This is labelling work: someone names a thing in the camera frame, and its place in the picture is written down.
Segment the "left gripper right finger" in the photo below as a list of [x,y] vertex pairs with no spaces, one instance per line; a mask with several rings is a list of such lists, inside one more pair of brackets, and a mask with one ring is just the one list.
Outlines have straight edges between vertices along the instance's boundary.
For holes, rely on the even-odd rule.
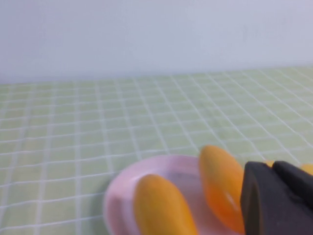
[[313,208],[312,175],[285,161],[275,161],[272,169],[288,188],[303,200],[307,207]]

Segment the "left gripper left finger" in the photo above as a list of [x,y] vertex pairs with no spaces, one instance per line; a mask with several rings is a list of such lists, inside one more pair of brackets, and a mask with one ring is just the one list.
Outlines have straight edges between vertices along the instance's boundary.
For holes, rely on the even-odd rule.
[[246,163],[240,204],[247,235],[313,233],[313,209],[265,163]]

